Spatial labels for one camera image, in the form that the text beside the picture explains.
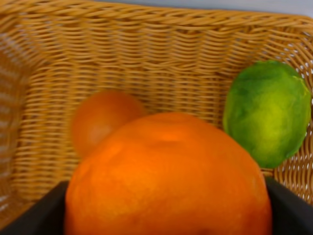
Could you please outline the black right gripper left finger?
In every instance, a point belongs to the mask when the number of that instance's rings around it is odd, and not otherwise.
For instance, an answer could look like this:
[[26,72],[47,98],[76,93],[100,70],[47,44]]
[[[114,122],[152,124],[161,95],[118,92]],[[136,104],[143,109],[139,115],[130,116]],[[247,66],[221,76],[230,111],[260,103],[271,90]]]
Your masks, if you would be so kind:
[[62,235],[65,194],[68,181],[62,181],[17,219],[4,227],[1,235]]

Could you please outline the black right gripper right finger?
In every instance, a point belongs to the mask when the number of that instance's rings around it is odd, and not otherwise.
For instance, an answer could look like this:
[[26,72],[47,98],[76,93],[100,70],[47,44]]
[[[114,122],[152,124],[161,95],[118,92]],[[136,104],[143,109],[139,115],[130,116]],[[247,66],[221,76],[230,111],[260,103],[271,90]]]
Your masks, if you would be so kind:
[[313,207],[289,189],[265,178],[269,193],[274,235],[312,235]]

